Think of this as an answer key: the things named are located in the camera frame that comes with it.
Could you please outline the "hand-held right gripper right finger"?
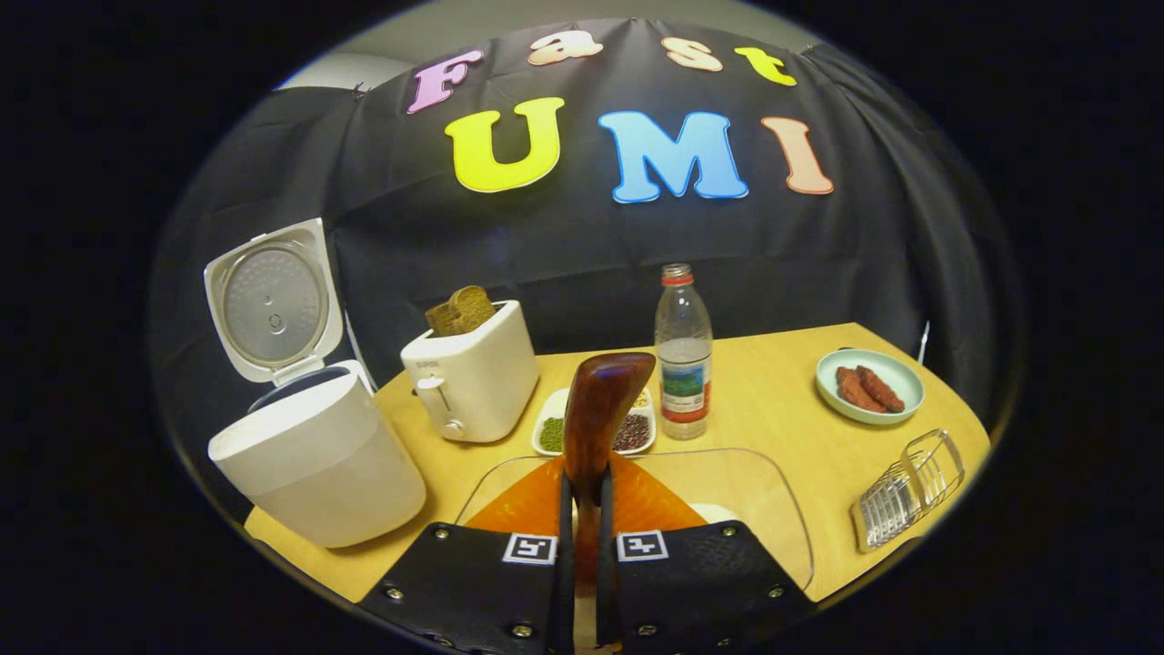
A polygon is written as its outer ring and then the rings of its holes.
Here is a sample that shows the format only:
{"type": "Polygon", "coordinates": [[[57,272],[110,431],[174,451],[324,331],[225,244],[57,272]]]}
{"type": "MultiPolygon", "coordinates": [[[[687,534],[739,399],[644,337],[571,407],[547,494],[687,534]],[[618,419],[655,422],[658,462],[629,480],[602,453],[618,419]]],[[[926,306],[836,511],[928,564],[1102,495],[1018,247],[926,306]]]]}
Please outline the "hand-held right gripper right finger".
{"type": "Polygon", "coordinates": [[[596,631],[619,654],[757,654],[818,612],[797,498],[761,453],[615,456],[596,631]]]}

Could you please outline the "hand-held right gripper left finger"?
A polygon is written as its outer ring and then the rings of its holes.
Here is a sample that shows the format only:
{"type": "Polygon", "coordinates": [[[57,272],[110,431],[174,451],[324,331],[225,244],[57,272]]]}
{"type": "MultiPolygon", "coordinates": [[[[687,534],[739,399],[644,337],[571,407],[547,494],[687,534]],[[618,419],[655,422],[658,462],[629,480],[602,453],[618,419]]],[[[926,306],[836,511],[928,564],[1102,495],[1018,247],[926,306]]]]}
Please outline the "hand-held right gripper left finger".
{"type": "Polygon", "coordinates": [[[455,521],[425,526],[360,608],[439,654],[570,654],[575,564],[560,463],[509,460],[455,521]]]}

